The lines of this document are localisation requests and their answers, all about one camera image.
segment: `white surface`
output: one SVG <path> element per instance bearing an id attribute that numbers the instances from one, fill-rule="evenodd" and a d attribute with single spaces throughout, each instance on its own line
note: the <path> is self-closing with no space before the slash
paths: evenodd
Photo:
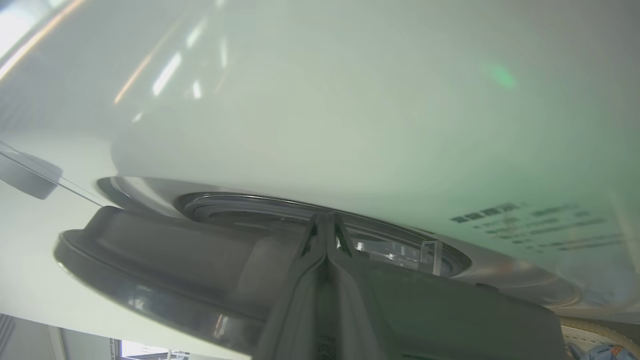
<path id="1" fill-rule="evenodd" d="M 143 354 L 160 354 L 161 352 L 169 352 L 169 350 L 167 348 L 150 347 L 148 345 L 122 340 L 122 351 L 120 354 L 124 357 L 131 357 Z"/>
<path id="2" fill-rule="evenodd" d="M 59 10 L 0 70 L 0 140 L 78 188 L 160 177 L 314 202 L 525 259 L 580 290 L 581 302 L 556 309 L 565 314 L 636 303 L 636 2 L 75 0 Z M 505 203 L 519 209 L 451 220 Z M 523 225 L 507 226 L 511 217 Z"/>
<path id="3" fill-rule="evenodd" d="M 52 256 L 58 234 L 82 228 L 98 206 L 58 188 L 38 200 L 0 183 L 0 313 L 107 338 L 248 359 L 147 320 L 69 277 Z"/>
<path id="4" fill-rule="evenodd" d="M 20 0 L 3 7 L 0 10 L 0 58 L 65 1 Z"/>

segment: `warning label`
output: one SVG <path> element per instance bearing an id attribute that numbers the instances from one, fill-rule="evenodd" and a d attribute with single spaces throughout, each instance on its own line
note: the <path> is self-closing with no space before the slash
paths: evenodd
<path id="1" fill-rule="evenodd" d="M 534 208 L 507 203 L 450 219 L 499 241 L 536 252 L 571 251 L 622 243 L 609 220 L 579 204 Z"/>

